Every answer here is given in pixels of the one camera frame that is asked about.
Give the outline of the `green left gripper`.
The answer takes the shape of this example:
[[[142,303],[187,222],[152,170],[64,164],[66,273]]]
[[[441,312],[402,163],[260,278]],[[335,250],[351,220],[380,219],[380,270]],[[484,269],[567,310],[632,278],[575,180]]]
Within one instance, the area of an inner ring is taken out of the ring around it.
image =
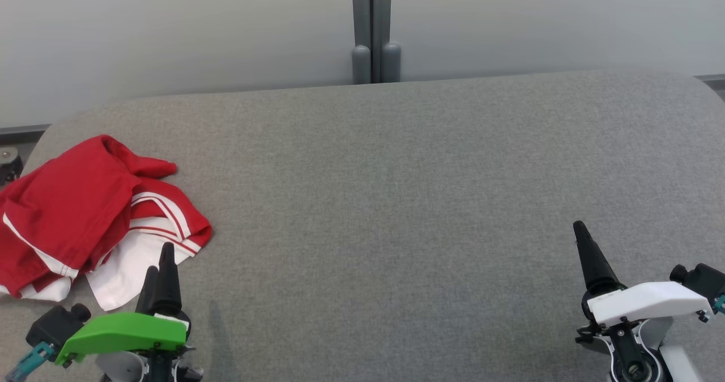
[[[176,352],[191,335],[191,318],[182,307],[178,265],[174,244],[164,243],[158,268],[149,266],[138,295],[136,312],[103,315],[80,325],[71,325],[75,333],[65,338],[55,359],[57,366],[82,362],[86,356],[112,352]]]

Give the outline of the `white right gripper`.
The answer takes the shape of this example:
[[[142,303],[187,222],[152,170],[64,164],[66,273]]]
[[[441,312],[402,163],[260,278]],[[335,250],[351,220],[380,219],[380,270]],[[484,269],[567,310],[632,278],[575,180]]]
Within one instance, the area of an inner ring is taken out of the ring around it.
[[[587,292],[601,295],[585,302],[596,324],[613,327],[700,312],[711,318],[709,300],[678,282],[643,282],[624,289],[585,223],[574,222],[573,232]]]

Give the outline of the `red jersey with white sleeves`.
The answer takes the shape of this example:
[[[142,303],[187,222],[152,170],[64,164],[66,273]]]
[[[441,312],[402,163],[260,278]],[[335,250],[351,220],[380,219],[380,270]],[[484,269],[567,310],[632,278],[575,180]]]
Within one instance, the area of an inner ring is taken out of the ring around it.
[[[76,279],[86,278],[102,310],[119,309],[140,294],[147,269],[158,263],[164,243],[174,244],[179,264],[196,256],[211,237],[209,220],[182,190],[164,180],[145,179],[130,203],[129,230],[93,269],[16,299],[61,302]]]

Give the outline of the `red shorts with white stripe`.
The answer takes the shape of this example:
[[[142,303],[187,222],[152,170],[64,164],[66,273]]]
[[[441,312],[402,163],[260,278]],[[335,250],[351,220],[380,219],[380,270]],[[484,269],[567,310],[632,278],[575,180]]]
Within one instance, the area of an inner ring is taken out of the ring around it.
[[[143,180],[176,170],[99,135],[10,183],[0,191],[0,292],[28,298],[88,273],[129,230]]]

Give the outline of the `metal stand base with caster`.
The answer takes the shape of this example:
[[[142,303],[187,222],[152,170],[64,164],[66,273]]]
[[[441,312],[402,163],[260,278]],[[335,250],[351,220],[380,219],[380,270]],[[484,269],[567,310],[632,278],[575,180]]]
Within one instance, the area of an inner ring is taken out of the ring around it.
[[[18,148],[0,147],[0,188],[20,178],[24,168]]]

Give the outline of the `grey partition post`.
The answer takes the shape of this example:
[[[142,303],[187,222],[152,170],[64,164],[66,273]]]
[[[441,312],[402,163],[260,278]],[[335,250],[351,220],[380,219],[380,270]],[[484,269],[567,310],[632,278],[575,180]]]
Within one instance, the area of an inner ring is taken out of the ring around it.
[[[355,47],[352,49],[354,84],[372,82],[372,11],[370,0],[352,0]]]
[[[400,81],[402,47],[391,41],[392,0],[371,0],[372,82]]]

